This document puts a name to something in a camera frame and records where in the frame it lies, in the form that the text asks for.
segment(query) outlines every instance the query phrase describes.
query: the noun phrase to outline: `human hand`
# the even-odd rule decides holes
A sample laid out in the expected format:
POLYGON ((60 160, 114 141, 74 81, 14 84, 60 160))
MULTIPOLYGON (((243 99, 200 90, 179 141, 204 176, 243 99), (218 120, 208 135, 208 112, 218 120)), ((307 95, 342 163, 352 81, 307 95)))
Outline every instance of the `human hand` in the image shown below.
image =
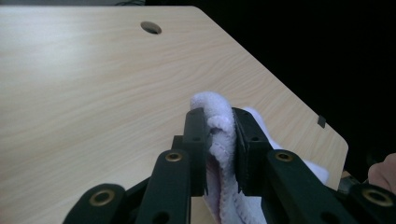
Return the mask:
POLYGON ((372 165, 368 172, 369 183, 396 194, 396 153, 372 165))

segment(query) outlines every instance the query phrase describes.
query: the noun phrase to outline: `wooden table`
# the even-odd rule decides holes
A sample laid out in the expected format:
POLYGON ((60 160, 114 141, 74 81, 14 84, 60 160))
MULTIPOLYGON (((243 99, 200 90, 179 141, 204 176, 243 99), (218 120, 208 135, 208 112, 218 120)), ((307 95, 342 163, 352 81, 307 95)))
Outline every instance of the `wooden table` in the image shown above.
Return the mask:
MULTIPOLYGON (((195 7, 0 7, 0 40, 2 224, 62 223, 87 189, 150 176, 200 91, 255 107, 338 187, 346 141, 195 7)), ((201 198, 192 223, 214 223, 201 198)))

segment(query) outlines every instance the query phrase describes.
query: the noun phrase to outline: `black plastic part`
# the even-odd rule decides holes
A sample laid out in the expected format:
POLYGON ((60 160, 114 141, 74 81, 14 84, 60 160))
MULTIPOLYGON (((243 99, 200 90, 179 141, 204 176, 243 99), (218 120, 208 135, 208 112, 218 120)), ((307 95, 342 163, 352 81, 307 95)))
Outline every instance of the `black plastic part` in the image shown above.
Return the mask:
POLYGON ((322 128, 326 127, 326 119, 321 115, 318 118, 318 125, 322 128))
POLYGON ((190 158, 184 150, 167 150, 155 163, 136 224, 190 223, 190 158))
POLYGON ((128 221, 126 223, 133 224, 136 221, 137 214, 139 212, 139 206, 142 203, 143 196, 145 195, 146 188, 149 184, 149 178, 146 178, 142 182, 133 186, 126 191, 127 197, 127 211, 128 211, 128 221))
POLYGON ((64 224, 116 224, 126 221, 126 193, 119 185, 102 184, 86 191, 64 224))
POLYGON ((352 186, 345 205, 360 223, 396 223, 396 196, 378 186, 352 186))
POLYGON ((246 110, 233 108, 236 130, 235 176, 239 190, 246 196, 261 196, 262 166, 273 150, 262 128, 246 110))
POLYGON ((262 211, 266 217, 273 217, 268 223, 284 223, 277 222, 281 216, 288 216, 290 223, 357 223, 295 153, 273 150, 266 159, 262 176, 271 186, 264 188, 262 203, 266 206, 262 211), (276 203, 282 204, 283 210, 266 209, 274 202, 266 201, 269 194, 277 196, 276 203))
POLYGON ((207 192, 206 156, 210 147, 210 132, 202 108, 189 111, 186 115, 183 136, 174 137, 172 149, 183 149, 190 155, 191 196, 203 196, 207 192))

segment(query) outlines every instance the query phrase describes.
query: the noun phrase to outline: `white towel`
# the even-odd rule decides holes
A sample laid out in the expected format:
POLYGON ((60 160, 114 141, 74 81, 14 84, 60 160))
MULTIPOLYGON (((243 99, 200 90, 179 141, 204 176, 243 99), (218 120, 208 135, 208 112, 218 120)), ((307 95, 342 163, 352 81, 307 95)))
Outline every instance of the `white towel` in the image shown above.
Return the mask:
MULTIPOLYGON (((233 110, 227 99, 213 91, 199 92, 191 97, 191 109, 203 108, 207 125, 212 133, 212 146, 206 165, 208 194, 204 196, 213 218, 221 224, 266 223, 262 213, 260 197, 246 197, 241 191, 233 169, 236 133, 233 110)), ((282 147, 274 141, 260 114, 252 107, 243 108, 250 112, 274 149, 282 147)), ((329 173, 311 161, 304 161, 322 183, 329 173)))

